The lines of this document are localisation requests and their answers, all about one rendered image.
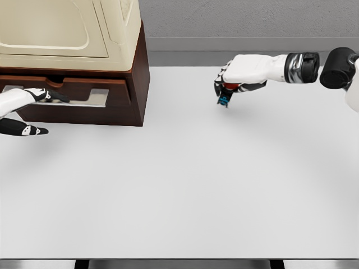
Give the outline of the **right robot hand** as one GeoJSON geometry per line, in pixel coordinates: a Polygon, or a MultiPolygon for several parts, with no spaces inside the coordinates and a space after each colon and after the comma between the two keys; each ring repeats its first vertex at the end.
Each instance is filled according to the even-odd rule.
{"type": "Polygon", "coordinates": [[[259,54],[239,54],[231,59],[219,71],[214,80],[217,96],[223,90],[244,92],[257,90],[266,85],[268,64],[272,57],[259,54]]]}

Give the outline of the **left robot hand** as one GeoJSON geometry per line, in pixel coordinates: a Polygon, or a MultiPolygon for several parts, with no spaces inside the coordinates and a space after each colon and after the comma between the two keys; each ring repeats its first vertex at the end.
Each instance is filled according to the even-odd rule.
{"type": "Polygon", "coordinates": [[[6,118],[7,114],[42,100],[59,100],[63,103],[70,102],[66,95],[46,88],[14,88],[0,93],[0,134],[18,137],[48,134],[49,131],[45,128],[39,128],[19,120],[6,118]]]}

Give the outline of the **brown drawer with metal handle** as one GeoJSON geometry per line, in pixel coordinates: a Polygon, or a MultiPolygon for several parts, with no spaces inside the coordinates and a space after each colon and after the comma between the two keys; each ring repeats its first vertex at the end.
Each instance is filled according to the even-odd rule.
{"type": "Polygon", "coordinates": [[[130,106],[131,100],[125,80],[66,77],[61,83],[40,76],[0,75],[0,90],[19,88],[52,89],[69,98],[38,102],[38,105],[82,106],[93,108],[130,106]]]}

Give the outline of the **cream and brown cabinet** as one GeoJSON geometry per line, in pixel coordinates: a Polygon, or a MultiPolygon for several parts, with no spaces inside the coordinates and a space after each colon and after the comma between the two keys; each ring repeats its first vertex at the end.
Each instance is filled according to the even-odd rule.
{"type": "Polygon", "coordinates": [[[141,126],[150,72],[138,0],[0,0],[0,75],[125,80],[130,106],[28,105],[28,122],[141,126]]]}

